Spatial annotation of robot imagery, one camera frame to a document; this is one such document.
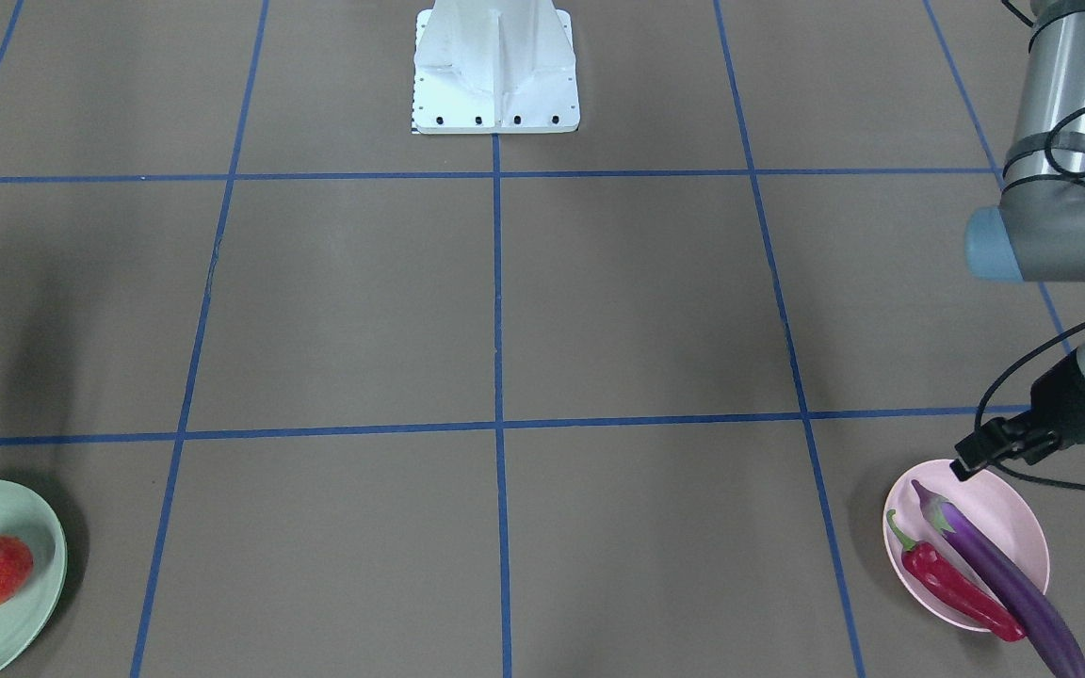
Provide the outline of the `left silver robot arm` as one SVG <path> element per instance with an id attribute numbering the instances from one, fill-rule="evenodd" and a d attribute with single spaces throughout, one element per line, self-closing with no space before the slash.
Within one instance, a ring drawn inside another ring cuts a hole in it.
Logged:
<path id="1" fill-rule="evenodd" d="M 1085 1 L 1033 1 L 1022 22 L 1027 71 L 1003 190 L 998 205 L 970 216 L 965 256 L 970 273 L 990 282 L 1085 282 Z M 1045 346 L 1081 331 L 1085 321 Z M 1085 445 L 1085 342 L 1034 381 L 1024 412 L 986 419 L 1003 382 L 995 378 L 972 432 L 956 443 L 956 479 Z"/>

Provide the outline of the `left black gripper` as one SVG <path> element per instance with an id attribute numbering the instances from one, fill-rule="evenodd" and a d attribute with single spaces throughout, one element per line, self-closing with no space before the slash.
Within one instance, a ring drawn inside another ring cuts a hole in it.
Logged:
<path id="1" fill-rule="evenodd" d="M 956 443 L 956 458 L 948 466 L 962 482 L 995 469 L 1012 479 L 1085 492 L 1085 482 L 1034 476 L 1006 464 L 1008 460 L 1024 460 L 1034 466 L 1047 456 L 1076 445 L 1085 445 L 1085 378 L 1077 359 L 1068 356 L 1030 387 L 1027 411 L 1012 419 L 995 417 L 978 422 L 972 433 Z"/>

